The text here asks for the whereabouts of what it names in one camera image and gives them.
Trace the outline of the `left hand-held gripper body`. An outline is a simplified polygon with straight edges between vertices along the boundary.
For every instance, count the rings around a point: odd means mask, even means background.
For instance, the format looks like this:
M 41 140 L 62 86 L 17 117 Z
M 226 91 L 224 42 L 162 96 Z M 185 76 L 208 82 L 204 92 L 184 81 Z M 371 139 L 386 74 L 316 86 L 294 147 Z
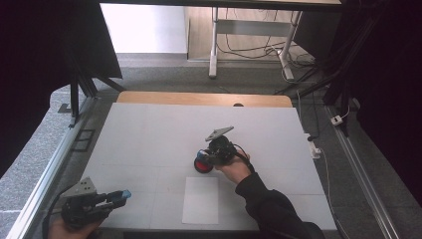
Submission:
M 73 229 L 82 229 L 88 224 L 105 220 L 110 214 L 110 207 L 103 204 L 106 195 L 97 194 L 97 189 L 89 177 L 71 186 L 61 198 L 65 199 L 61 216 Z

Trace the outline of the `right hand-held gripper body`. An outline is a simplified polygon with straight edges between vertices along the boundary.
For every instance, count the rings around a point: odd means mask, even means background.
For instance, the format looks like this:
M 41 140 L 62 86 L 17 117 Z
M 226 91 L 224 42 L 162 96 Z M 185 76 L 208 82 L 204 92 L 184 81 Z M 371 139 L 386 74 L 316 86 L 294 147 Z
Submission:
M 234 144 L 225 136 L 225 133 L 232 130 L 232 126 L 214 129 L 209 136 L 205 138 L 209 142 L 208 148 L 212 151 L 211 156 L 205 158 L 215 158 L 215 165 L 225 165 L 233 158 L 237 149 Z

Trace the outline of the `round red ink pad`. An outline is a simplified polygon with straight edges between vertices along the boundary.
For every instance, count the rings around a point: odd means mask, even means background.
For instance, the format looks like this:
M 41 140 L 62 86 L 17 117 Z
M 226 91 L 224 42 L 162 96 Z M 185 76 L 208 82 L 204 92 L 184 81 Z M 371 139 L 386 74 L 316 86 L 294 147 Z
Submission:
M 205 159 L 196 158 L 194 160 L 194 168 L 199 173 L 209 173 L 213 170 L 214 166 Z

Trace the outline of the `person's right hand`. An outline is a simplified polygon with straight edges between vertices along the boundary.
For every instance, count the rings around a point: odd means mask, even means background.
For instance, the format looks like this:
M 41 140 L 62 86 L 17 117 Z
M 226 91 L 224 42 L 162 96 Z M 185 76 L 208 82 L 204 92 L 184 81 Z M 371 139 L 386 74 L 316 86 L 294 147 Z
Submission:
M 223 172 L 224 175 L 235 184 L 239 184 L 243 179 L 252 174 L 243 157 L 248 158 L 249 155 L 239 150 L 241 157 L 235 155 L 228 165 L 217 165 L 216 169 Z

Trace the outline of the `person's left hand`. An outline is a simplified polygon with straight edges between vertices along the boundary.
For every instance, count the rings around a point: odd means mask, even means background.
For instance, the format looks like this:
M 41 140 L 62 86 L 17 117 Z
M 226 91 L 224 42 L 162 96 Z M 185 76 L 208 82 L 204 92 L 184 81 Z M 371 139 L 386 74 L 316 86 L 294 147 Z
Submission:
M 55 220 L 49 228 L 48 239 L 88 239 L 102 224 L 101 221 L 86 225 L 82 229 L 72 229 L 62 218 Z

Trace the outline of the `white paper sheet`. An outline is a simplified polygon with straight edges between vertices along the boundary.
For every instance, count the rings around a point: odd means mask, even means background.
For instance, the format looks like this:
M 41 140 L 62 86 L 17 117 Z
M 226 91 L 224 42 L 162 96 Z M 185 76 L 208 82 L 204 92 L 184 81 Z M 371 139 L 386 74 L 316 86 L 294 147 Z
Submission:
M 216 225 L 219 193 L 217 177 L 187 177 L 183 201 L 184 224 Z

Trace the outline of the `wooden table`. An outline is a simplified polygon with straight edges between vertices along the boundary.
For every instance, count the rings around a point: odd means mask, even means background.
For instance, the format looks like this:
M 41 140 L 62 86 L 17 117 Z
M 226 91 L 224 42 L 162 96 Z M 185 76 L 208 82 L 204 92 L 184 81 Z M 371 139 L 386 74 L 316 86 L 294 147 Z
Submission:
M 291 108 L 292 101 L 287 96 L 134 92 L 124 91 L 116 100 L 126 104 L 162 104 L 190 106 L 239 106 L 263 108 Z

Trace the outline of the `white table mat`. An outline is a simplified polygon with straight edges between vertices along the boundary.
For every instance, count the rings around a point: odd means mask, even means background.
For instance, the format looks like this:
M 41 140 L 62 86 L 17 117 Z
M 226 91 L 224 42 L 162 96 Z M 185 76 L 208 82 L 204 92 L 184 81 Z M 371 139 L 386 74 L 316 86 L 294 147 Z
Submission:
M 254 231 L 245 201 L 221 172 L 201 174 L 193 161 L 205 138 L 232 126 L 228 138 L 251 156 L 265 184 L 286 194 L 300 218 L 332 230 L 335 225 L 309 144 L 293 108 L 121 104 L 111 106 L 85 169 L 100 192 L 127 189 L 131 197 L 105 221 L 134 230 Z M 182 222 L 187 177 L 217 177 L 216 225 Z

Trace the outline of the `white power strip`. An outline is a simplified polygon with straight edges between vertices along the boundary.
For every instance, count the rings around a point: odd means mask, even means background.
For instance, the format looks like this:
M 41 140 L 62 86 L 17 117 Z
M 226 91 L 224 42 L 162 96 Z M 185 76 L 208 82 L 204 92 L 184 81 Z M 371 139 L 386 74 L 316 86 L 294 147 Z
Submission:
M 311 153 L 312 158 L 313 159 L 320 158 L 321 150 L 318 147 L 316 147 L 316 145 L 314 143 L 314 137 L 311 136 L 309 133 L 306 133 L 305 137 L 306 137 L 307 142 L 309 144 L 310 153 Z

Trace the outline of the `black metal stand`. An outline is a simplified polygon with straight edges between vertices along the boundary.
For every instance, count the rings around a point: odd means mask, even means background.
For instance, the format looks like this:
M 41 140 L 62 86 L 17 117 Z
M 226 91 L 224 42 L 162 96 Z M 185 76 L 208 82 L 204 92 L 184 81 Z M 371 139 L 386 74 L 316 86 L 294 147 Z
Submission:
M 105 83 L 119 93 L 124 91 L 124 87 L 112 80 L 112 78 L 122 78 L 116 54 L 111 54 L 106 57 L 94 57 L 92 61 L 79 58 L 73 50 L 66 50 L 65 56 L 71 73 L 70 127 L 75 127 L 81 118 L 79 90 L 82 90 L 86 97 L 94 98 L 98 94 L 94 79 L 100 80 L 102 83 Z

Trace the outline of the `black curtain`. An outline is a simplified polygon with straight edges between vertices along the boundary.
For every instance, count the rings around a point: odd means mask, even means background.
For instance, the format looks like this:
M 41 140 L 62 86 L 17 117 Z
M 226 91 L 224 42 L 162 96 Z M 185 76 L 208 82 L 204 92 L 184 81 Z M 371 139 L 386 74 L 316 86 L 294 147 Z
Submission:
M 358 100 L 361 128 L 422 206 L 422 0 L 339 1 L 323 12 L 339 22 L 324 69 L 338 70 L 364 40 L 325 100 Z
M 78 74 L 121 77 L 100 0 L 0 0 L 0 177 Z

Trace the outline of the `aluminium rail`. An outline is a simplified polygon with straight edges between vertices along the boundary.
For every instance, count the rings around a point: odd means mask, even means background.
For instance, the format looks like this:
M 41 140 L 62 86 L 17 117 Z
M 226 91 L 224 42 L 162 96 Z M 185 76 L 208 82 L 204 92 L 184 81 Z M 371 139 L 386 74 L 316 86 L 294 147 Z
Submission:
M 37 183 L 29 194 L 25 205 L 18 211 L 13 226 L 4 239 L 24 239 L 31 228 L 38 211 L 42 207 L 44 198 L 48 194 L 49 188 L 53 184 L 56 174 L 60 170 L 71 146 L 80 132 L 83 124 L 89 117 L 92 107 L 95 105 L 96 97 L 87 97 L 82 101 L 80 116 L 78 119 L 71 118 L 66 127 L 60 133 L 60 140 L 55 147 L 55 151 L 48 157 L 43 172 L 39 175 Z
M 380 196 L 375 190 L 360 158 L 351 143 L 350 139 L 344 135 L 337 125 L 331 125 L 339 143 L 347 157 L 351 169 L 359 183 L 359 186 L 366 198 L 369 207 L 372 210 L 373 216 L 385 239 L 400 239 L 399 233 L 384 205 Z

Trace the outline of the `white desk frame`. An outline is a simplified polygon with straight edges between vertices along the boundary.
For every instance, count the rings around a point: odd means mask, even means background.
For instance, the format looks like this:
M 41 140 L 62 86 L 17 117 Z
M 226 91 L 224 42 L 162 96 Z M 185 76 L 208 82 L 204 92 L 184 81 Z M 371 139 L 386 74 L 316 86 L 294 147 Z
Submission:
M 212 8 L 212 46 L 209 60 L 209 78 L 215 79 L 217 76 L 217 37 L 219 34 L 245 35 L 245 36 L 265 36 L 284 37 L 285 46 L 282 50 L 277 50 L 276 54 L 282 65 L 283 76 L 287 81 L 294 79 L 291 70 L 288 54 L 294 40 L 297 27 L 301 19 L 302 11 L 293 11 L 290 22 L 264 22 L 252 20 L 230 20 L 220 19 L 217 7 Z

